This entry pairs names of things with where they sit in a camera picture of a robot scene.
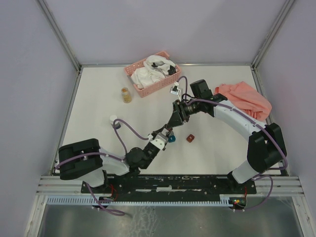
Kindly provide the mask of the teal pill box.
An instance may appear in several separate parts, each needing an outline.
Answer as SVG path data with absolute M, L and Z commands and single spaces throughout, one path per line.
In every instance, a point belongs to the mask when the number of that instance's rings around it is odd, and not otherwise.
M 174 135 L 170 135 L 169 137 L 168 137 L 168 142 L 169 143 L 173 143 L 173 142 L 175 142 L 176 141 L 176 137 L 174 136 Z

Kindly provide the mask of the glass pill bottle yellow pills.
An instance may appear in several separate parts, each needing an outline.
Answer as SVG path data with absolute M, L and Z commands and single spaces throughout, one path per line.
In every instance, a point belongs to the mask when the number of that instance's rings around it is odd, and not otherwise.
M 129 89 L 127 87 L 123 87 L 121 89 L 121 95 L 122 95 L 123 101 L 125 103 L 130 103 L 132 101 L 132 97 L 131 97 L 130 91 L 129 91 Z

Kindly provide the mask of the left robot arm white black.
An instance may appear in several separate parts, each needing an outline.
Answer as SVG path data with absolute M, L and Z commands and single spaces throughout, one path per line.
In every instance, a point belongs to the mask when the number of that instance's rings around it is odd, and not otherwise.
M 103 193 L 109 188 L 106 174 L 138 175 L 165 150 L 170 136 L 173 136 L 172 129 L 164 126 L 149 134 L 144 148 L 132 148 L 124 156 L 106 151 L 96 138 L 64 145 L 58 150 L 59 163 L 55 169 L 60 171 L 61 180 L 81 180 Z

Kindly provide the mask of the white bottle cap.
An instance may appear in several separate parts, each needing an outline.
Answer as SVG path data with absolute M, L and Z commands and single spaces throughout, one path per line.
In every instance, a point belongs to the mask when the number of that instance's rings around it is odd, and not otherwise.
M 118 120 L 118 117 L 116 115 L 110 116 L 110 124 L 111 124 L 112 128 L 115 128 L 115 129 L 121 128 L 121 123 Z

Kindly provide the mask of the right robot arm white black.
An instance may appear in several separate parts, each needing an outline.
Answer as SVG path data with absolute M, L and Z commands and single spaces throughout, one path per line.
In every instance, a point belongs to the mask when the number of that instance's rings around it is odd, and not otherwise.
M 226 183 L 230 192 L 240 192 L 246 181 L 274 170 L 274 165 L 279 162 L 283 162 L 283 169 L 287 167 L 285 143 L 281 128 L 276 123 L 266 124 L 247 115 L 226 96 L 213 94 L 203 79 L 186 87 L 193 92 L 190 99 L 187 92 L 180 89 L 178 80 L 170 90 L 178 96 L 178 100 L 172 104 L 173 112 L 167 130 L 181 126 L 189 121 L 191 115 L 203 112 L 226 123 L 248 142 L 246 160 L 228 174 Z

